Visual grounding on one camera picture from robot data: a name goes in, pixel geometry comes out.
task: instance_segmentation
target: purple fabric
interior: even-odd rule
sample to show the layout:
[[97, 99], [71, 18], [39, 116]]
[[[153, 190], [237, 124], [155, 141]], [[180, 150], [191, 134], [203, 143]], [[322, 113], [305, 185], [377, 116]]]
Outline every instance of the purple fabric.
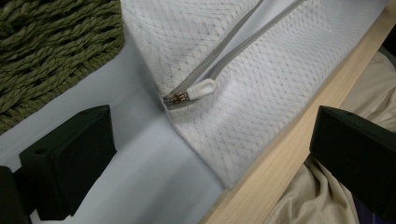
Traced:
[[355, 202], [356, 211], [358, 212], [359, 222], [361, 224], [396, 224], [394, 222], [384, 221], [370, 210], [359, 199], [353, 197]]

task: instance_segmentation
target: zipper slider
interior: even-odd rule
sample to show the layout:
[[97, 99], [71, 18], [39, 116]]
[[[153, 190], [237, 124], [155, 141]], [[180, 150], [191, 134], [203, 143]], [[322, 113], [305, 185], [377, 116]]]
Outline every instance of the zipper slider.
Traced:
[[186, 91], [175, 94], [170, 99], [164, 99], [163, 102], [165, 105], [169, 106], [197, 100], [215, 92], [216, 87], [216, 82], [213, 79], [207, 78], [189, 87]]

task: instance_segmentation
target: white mesh bag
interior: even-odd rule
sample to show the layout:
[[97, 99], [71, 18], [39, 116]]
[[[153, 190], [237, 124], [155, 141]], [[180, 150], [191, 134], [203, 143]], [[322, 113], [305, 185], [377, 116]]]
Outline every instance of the white mesh bag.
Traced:
[[121, 3], [170, 120], [232, 188], [387, 0]]

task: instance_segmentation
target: woven texture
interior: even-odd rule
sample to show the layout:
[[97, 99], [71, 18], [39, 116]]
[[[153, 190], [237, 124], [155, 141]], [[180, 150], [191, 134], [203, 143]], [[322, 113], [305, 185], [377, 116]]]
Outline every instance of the woven texture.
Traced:
[[123, 43], [119, 1], [0, 5], [0, 133], [110, 61]]
[[222, 69], [218, 89], [168, 111], [227, 188], [306, 106], [387, 1], [307, 0]]
[[160, 95], [177, 87], [259, 0], [121, 0]]

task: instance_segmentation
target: zipper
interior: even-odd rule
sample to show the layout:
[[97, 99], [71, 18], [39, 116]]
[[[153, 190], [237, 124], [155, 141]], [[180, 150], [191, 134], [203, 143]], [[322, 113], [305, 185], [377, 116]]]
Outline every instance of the zipper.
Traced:
[[207, 78], [189, 87], [186, 91], [175, 94], [174, 97], [164, 100], [165, 105], [178, 105], [186, 101], [193, 101], [212, 94], [216, 90], [216, 82]]
[[230, 43], [230, 41], [233, 39], [233, 37], [236, 35], [236, 33], [240, 30], [240, 28], [245, 24], [245, 22], [250, 18], [251, 15], [256, 11], [256, 9], [262, 4], [264, 0], [260, 0], [256, 6], [251, 9], [243, 18], [240, 20], [235, 27], [231, 30], [229, 34], [224, 38], [224, 40], [221, 41], [221, 43], [213, 49], [212, 52], [206, 57], [206, 59], [200, 63], [188, 76], [184, 81], [182, 81], [176, 88], [174, 88], [169, 94], [163, 97], [163, 102], [165, 105], [166, 103], [169, 104], [169, 102], [172, 102], [171, 99], [174, 99], [178, 95], [182, 95], [183, 93], [186, 92], [187, 88], [190, 87], [201, 75], [202, 73], [219, 57], [221, 52], [227, 47], [227, 45]]
[[[251, 35], [248, 39], [238, 45], [236, 48], [231, 50], [228, 54], [226, 54], [220, 61], [218, 61], [206, 74], [204, 80], [198, 82], [195, 85], [192, 85], [202, 74], [203, 72], [217, 59], [217, 57], [221, 54], [221, 52], [225, 49], [226, 45], [231, 41], [231, 39], [236, 35], [236, 31], [238, 31], [242, 25], [248, 20], [248, 18], [253, 14], [253, 12], [257, 9], [257, 7], [263, 2], [261, 0], [253, 9], [249, 11], [249, 13], [238, 22], [233, 30], [231, 31], [231, 35], [228, 35], [224, 41], [220, 43], [220, 45], [215, 48], [212, 53], [204, 60], [192, 73], [173, 91], [171, 91], [167, 96], [163, 97], [163, 102], [167, 106], [169, 110], [178, 109], [184, 106], [191, 105], [194, 100], [205, 97], [207, 95], [212, 94], [216, 90], [216, 78], [222, 69], [232, 61], [237, 55], [239, 55], [243, 50], [245, 50], [250, 44], [256, 41], [260, 36], [265, 34], [271, 27], [285, 18], [289, 13], [291, 13], [295, 8], [301, 5], [305, 0], [299, 0], [285, 8], [282, 12], [280, 12], [276, 17], [270, 20], [267, 24], [265, 24], [259, 31], [255, 34]], [[213, 81], [214, 84], [211, 91], [208, 91], [206, 94], [199, 94], [199, 97], [190, 97], [191, 90], [201, 91], [200, 88], [207, 84], [208, 80]]]

